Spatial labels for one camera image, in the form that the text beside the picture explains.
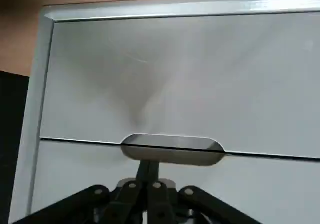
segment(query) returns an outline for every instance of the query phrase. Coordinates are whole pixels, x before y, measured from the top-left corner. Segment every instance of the metal plate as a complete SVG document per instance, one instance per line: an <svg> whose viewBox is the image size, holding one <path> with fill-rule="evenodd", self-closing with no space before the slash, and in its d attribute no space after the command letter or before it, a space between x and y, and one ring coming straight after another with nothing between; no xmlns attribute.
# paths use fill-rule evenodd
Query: metal plate
<svg viewBox="0 0 320 224"><path fill-rule="evenodd" d="M139 162L119 147L40 142L32 211L94 184L113 190L135 177ZM319 163L224 157L209 167L160 164L160 178L177 189L196 185L263 224L312 223L320 218Z"/></svg>
<svg viewBox="0 0 320 224"><path fill-rule="evenodd" d="M320 157L319 26L318 12L56 23L41 137Z"/></svg>

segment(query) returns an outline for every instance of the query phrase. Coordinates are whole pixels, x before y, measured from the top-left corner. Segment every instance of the drawer front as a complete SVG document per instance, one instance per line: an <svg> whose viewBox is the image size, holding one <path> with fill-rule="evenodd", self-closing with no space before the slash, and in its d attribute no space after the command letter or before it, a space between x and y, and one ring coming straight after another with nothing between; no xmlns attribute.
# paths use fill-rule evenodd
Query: drawer front
<svg viewBox="0 0 320 224"><path fill-rule="evenodd" d="M318 12L56 23L40 135L320 157L319 26Z"/></svg>
<svg viewBox="0 0 320 224"><path fill-rule="evenodd" d="M113 190L120 179L135 177L139 162L119 147L42 141L32 211L94 184ZM320 218L320 164L224 157L208 167L160 164L160 178L177 189L196 185L264 224L312 223Z"/></svg>

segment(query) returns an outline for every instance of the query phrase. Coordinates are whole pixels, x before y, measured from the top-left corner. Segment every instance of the scratch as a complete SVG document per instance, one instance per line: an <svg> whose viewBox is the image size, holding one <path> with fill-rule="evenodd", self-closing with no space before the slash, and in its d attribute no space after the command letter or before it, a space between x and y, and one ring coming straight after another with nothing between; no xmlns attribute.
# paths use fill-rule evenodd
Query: scratch
<svg viewBox="0 0 320 224"><path fill-rule="evenodd" d="M139 62L142 62L142 63L148 63L147 60L142 60L142 59L139 59L139 58L137 58L137 57L134 57L134 56L132 56L131 54L129 54L129 53L127 53L126 51L124 51L123 49L118 48L117 46L115 46L115 45L113 44L113 41L110 39L110 37L107 37L107 41L108 41L108 43L111 45L111 47L113 47L116 51L120 52L121 54L123 54L123 55L125 55L125 56L127 56L127 57L129 57L129 58L131 58L131 59L133 59L133 60L136 60L136 61L139 61Z"/></svg>

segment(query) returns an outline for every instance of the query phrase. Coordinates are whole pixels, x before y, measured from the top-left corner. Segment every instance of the cabinet drawer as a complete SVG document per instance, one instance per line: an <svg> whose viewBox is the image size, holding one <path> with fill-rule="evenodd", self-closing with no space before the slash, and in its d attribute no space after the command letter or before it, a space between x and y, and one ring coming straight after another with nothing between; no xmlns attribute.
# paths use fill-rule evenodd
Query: cabinet drawer
<svg viewBox="0 0 320 224"><path fill-rule="evenodd" d="M113 190L139 166L119 147L49 141L40 143L37 161L32 211L94 184ZM213 166L161 163L159 170L177 189L196 185L263 224L320 218L319 163L225 156Z"/></svg>
<svg viewBox="0 0 320 224"><path fill-rule="evenodd" d="M55 23L40 135L320 157L319 26L318 12Z"/></svg>

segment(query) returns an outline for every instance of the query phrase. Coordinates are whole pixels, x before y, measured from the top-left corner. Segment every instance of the gray metal surface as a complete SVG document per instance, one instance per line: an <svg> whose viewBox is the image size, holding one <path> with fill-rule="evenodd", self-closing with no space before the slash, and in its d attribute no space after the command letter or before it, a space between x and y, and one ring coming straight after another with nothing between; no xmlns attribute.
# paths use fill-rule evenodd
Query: gray metal surface
<svg viewBox="0 0 320 224"><path fill-rule="evenodd" d="M30 211L30 197L33 194L34 170L36 167L39 131L42 116L43 96L47 76L52 19L40 13L38 42L29 80L28 94L21 132L21 141L12 192L9 222L20 219Z"/></svg>
<svg viewBox="0 0 320 224"><path fill-rule="evenodd" d="M49 6L55 21L318 11L320 0L134 0Z"/></svg>
<svg viewBox="0 0 320 224"><path fill-rule="evenodd" d="M113 190L139 165L118 147L59 142L41 142L38 157L32 211L90 185ZM319 170L319 163L227 156L210 167L162 163L159 174L177 189L196 185L263 224L300 224L320 218Z"/></svg>
<svg viewBox="0 0 320 224"><path fill-rule="evenodd" d="M47 59L50 53L51 32L56 21L319 10L320 0L139 0L44 7L39 14L37 48L28 89L9 221L13 222L30 213L39 146L43 90L47 76ZM306 46L310 48L312 43L308 43ZM302 150L300 146L296 145L293 149Z"/></svg>
<svg viewBox="0 0 320 224"><path fill-rule="evenodd" d="M41 136L320 157L319 25L316 12L56 23Z"/></svg>

